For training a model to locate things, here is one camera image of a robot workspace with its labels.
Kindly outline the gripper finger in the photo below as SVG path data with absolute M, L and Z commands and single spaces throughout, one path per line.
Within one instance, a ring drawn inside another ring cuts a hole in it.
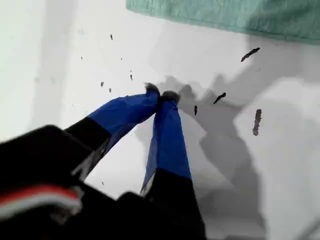
M 71 174 L 84 181 L 122 137 L 155 114 L 160 98 L 158 88 L 147 83 L 145 93 L 115 98 L 66 128 L 67 133 L 92 151 Z
M 178 112 L 180 96 L 165 91 L 153 121 L 141 193 L 172 237 L 206 239 Z

